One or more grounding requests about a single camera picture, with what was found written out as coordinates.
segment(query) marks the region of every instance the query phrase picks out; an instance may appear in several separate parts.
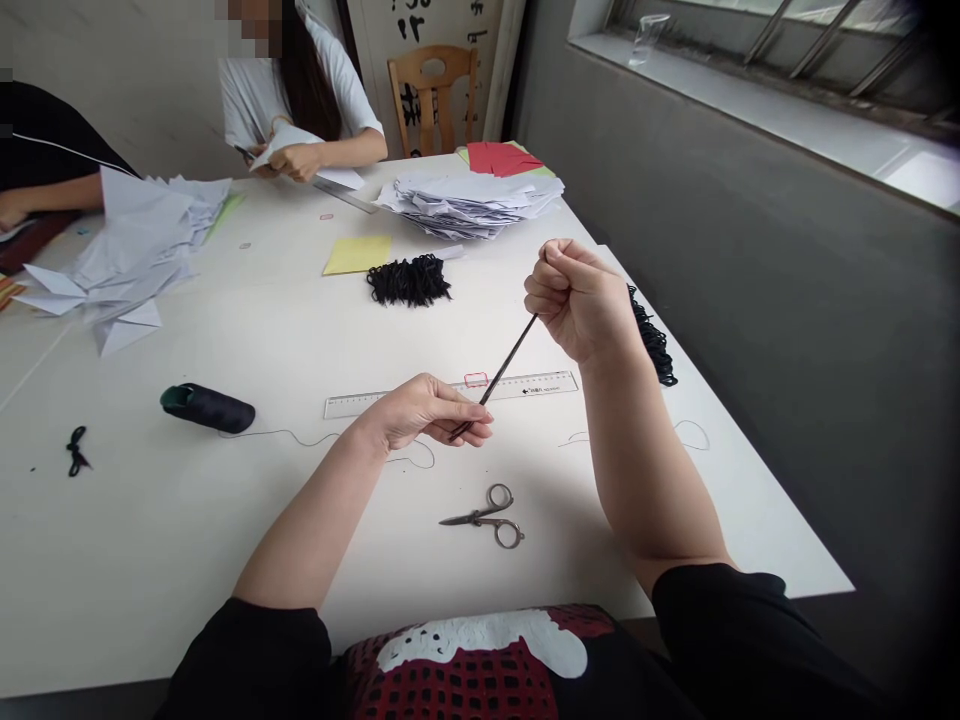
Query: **red paper clip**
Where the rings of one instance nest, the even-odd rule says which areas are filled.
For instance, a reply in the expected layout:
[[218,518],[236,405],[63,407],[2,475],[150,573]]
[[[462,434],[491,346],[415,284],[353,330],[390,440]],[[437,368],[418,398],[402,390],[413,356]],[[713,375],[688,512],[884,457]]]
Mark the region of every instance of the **red paper clip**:
[[463,376],[463,382],[467,387],[486,387],[490,384],[486,373],[467,373]]

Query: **red paper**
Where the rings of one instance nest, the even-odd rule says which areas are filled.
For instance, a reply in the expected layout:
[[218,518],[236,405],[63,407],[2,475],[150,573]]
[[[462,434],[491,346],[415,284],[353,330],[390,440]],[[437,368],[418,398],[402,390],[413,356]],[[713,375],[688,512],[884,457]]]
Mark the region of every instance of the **red paper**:
[[543,167],[530,153],[507,143],[469,143],[470,169],[496,177],[510,177]]

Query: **glass cup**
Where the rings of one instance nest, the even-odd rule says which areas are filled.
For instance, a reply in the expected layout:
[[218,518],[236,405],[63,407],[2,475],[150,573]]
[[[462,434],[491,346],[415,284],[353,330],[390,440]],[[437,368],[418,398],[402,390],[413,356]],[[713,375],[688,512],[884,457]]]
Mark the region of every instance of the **glass cup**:
[[633,40],[633,50],[627,64],[630,67],[643,65],[653,54],[653,47],[660,39],[660,33],[667,25],[669,15],[644,15],[640,18],[640,27],[637,28],[637,37]]

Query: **window sill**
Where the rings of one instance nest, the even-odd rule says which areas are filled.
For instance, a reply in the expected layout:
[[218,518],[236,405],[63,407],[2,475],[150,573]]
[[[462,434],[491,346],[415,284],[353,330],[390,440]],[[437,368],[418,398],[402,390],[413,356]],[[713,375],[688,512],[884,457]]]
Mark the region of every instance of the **window sill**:
[[632,43],[604,34],[571,38],[584,52],[634,72],[897,192],[960,215],[960,154],[953,148],[654,51],[626,64]]

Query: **hand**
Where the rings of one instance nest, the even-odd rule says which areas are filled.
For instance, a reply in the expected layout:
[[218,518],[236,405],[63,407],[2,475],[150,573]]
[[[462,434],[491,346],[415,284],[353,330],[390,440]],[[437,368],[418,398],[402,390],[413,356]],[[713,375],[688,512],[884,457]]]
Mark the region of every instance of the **hand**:
[[643,350],[623,278],[573,240],[546,243],[523,287],[524,306],[540,315],[577,363],[608,352]]
[[[266,149],[267,149],[267,144],[260,143],[259,145],[254,145],[252,148],[250,148],[250,152],[252,152],[257,157],[260,157],[261,155],[263,155],[263,151]],[[243,159],[244,159],[244,162],[247,163],[247,167],[250,167],[251,165],[253,165],[253,160],[250,160],[247,157],[244,157]],[[270,163],[267,163],[266,165],[261,165],[253,172],[257,177],[262,177],[264,180],[273,180],[275,177],[280,175],[280,172],[278,170],[274,170],[272,167],[270,167]]]
[[24,202],[23,193],[7,190],[0,193],[0,232],[9,232],[27,219],[31,212]]
[[[451,442],[450,433],[464,420],[472,420],[473,427]],[[492,422],[493,416],[485,407],[427,373],[384,395],[357,420],[390,450],[406,447],[420,433],[452,447],[460,447],[465,441],[480,447],[493,435],[489,427]]]
[[313,182],[314,176],[324,167],[323,143],[300,143],[277,150],[270,157],[270,165],[277,172],[288,175],[297,182]]

